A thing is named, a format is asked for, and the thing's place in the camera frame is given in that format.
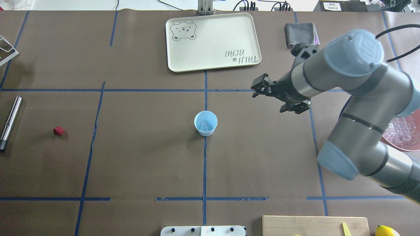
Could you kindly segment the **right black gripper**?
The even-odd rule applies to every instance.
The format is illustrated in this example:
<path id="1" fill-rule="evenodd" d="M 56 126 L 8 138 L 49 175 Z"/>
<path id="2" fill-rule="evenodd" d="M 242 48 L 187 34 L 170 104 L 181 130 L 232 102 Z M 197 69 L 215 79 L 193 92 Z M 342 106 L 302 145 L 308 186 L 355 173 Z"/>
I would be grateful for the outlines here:
<path id="1" fill-rule="evenodd" d="M 275 82 L 269 78 L 268 74 L 262 74 L 253 80 L 251 89 L 254 91 L 252 98 L 264 95 L 274 96 L 283 101 L 285 104 L 281 106 L 280 113 L 290 111 L 295 114 L 301 114 L 311 107 L 311 99 L 301 95 L 294 88 L 291 74 L 285 74 Z"/>

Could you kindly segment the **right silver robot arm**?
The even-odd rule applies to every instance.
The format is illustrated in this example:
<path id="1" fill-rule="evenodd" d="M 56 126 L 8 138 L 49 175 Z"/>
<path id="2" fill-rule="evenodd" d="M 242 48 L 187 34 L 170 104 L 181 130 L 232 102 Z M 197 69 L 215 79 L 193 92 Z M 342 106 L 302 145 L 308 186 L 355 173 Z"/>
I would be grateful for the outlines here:
<path id="1" fill-rule="evenodd" d="M 284 102 L 280 112 L 310 108 L 311 98 L 339 87 L 350 98 L 317 155 L 319 165 L 353 180 L 362 175 L 384 189 L 419 203 L 419 160 L 382 143 L 390 121 L 419 108 L 419 82 L 384 62 L 384 48 L 371 32 L 354 29 L 323 49 L 299 43 L 292 69 L 277 81 L 254 79 L 253 97 Z"/>

